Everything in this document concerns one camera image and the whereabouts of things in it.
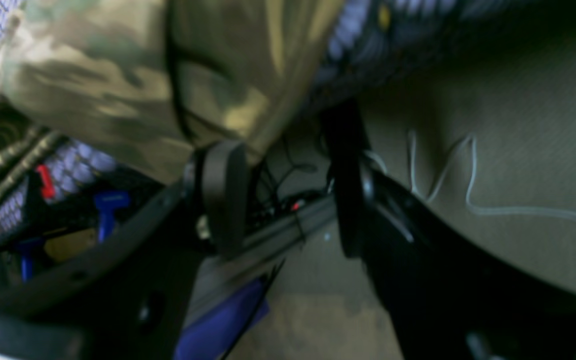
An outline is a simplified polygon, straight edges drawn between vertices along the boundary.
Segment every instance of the camouflage fabric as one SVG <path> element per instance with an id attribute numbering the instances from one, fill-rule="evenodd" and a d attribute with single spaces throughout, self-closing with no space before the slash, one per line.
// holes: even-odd
<path id="1" fill-rule="evenodd" d="M 0 201 L 66 137 L 164 184 L 224 137 L 256 161 L 306 95 L 342 4 L 28 0 L 0 41 Z"/>

